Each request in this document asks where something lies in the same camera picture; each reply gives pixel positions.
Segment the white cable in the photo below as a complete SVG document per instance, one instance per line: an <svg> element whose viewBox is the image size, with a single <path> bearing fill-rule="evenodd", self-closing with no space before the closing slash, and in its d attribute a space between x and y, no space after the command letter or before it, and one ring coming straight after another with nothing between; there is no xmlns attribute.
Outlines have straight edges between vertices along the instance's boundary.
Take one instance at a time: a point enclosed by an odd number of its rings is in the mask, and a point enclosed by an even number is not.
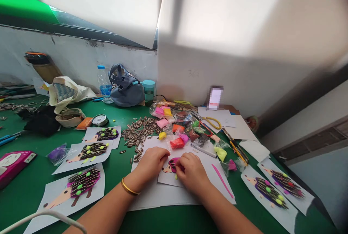
<svg viewBox="0 0 348 234"><path fill-rule="evenodd" d="M17 228L18 226L22 225L23 223L26 223L27 221L29 221L29 220L37 217L37 216L41 216L41 215L49 215L49 216L55 217L57 219L60 219L61 221L63 221L63 222L65 222L65 223L67 223L67 224L69 224L71 226L74 226L74 227L80 229L83 234L87 234L87 231L86 231L86 229L84 228L83 225L81 225L77 221L72 220L72 219L70 219L70 218L64 216L63 214L61 214L59 212L56 212L54 210L45 210L45 211L42 211L42 212L37 212L37 213L31 214L31 215L25 217L24 219L21 219L20 221L17 221L16 223L14 223L11 226L7 227L3 231L1 231L0 234L5 234L7 232L10 232L11 230L13 230L13 229Z"/></svg>

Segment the pink case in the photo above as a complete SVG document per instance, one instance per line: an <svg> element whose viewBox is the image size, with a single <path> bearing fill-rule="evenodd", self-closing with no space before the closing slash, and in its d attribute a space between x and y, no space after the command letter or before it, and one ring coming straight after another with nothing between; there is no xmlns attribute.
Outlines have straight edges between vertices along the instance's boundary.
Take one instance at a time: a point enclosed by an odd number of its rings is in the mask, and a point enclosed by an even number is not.
<svg viewBox="0 0 348 234"><path fill-rule="evenodd" d="M28 163L36 157L32 151L18 151L6 153L0 159L0 189L5 188Z"/></svg>

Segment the green table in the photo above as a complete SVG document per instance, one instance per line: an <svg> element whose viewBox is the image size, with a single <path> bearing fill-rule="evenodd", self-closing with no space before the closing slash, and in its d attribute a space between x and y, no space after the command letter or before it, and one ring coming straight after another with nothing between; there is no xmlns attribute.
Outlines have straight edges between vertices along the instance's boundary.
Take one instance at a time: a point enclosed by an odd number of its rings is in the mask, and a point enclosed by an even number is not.
<svg viewBox="0 0 348 234"><path fill-rule="evenodd" d="M33 101L40 102L44 98L45 96L38 95L34 99L12 100L11 102L20 104ZM132 118L139 118L144 115L149 116L149 108L145 106L117 108L114 105L106 105L103 102L94 103L92 101L73 106L81 108L87 117L106 114L110 120L108 126L120 125L122 129L134 121ZM22 130L26 124L25 121L12 111L1 111L0 116L8 117L7 120L0 121L0 126L4 126L0 130L0 137ZM44 194L45 184L78 171L51 175L56 167L46 158L46 155L65 142L68 146L74 143L80 143L84 134L85 131L62 128L49 138L26 134L0 147L0 157L7 152L24 150L31 150L38 154L35 160L0 192L0 230L36 212ZM227 141L226 136L221 132L218 136ZM122 138L119 148L113 150L110 157L103 162L106 175L105 194L116 186L122 177L131 171L129 160L133 157L134 151L124 146L124 143ZM119 154L121 150L127 150L127 152ZM237 158L231 149L228 149L227 153L227 160ZM251 166L261 173L257 167L257 161L250 155L249 157ZM274 157L271 159L275 164L279 165ZM247 189L240 178L240 172L230 173L228 182L236 197L236 207L262 232L288 233ZM70 217L78 219L92 205L70 215ZM28 223L18 227L12 233L23 233L27 225ZM65 223L56 222L37 233L62 233L65 229L67 229ZM135 234L139 234L139 232L163 233L165 231L174 233L218 233L213 220L203 206L167 206L128 212L120 229L120 233ZM307 216L304 216L300 212L298 213L295 231L296 234L337 233L336 228L313 205L308 209Z"/></svg>

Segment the bracelet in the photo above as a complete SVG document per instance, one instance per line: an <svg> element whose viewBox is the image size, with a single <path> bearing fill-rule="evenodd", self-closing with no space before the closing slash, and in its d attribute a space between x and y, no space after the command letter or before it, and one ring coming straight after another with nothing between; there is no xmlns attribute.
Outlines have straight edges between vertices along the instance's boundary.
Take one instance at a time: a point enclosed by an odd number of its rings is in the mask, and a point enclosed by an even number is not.
<svg viewBox="0 0 348 234"><path fill-rule="evenodd" d="M130 188L128 188L128 187L125 185L123 179L124 179L124 177L122 178L121 185L122 185L122 187L125 189L126 192L128 192L129 194L134 195L134 196L137 196L137 195L140 194L140 192L134 192L134 191L132 191Z"/></svg>

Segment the white wall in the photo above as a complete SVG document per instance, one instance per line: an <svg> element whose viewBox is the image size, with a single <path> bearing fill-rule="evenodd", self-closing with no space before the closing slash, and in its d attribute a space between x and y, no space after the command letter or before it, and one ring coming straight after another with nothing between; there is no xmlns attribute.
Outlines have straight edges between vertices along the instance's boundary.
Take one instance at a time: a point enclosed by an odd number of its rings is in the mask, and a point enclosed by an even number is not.
<svg viewBox="0 0 348 234"><path fill-rule="evenodd" d="M271 152L315 133L348 115L348 81L291 117L261 139Z"/></svg>
<svg viewBox="0 0 348 234"><path fill-rule="evenodd" d="M321 199L336 227L343 230L348 212L348 147L289 166Z"/></svg>
<svg viewBox="0 0 348 234"><path fill-rule="evenodd" d="M348 51L348 0L162 0L158 92L262 115Z"/></svg>
<svg viewBox="0 0 348 234"><path fill-rule="evenodd" d="M26 51L48 54L63 75L94 91L97 65L122 63L139 80L157 81L156 51L2 26L0 41L0 81L31 84L38 77L24 58Z"/></svg>

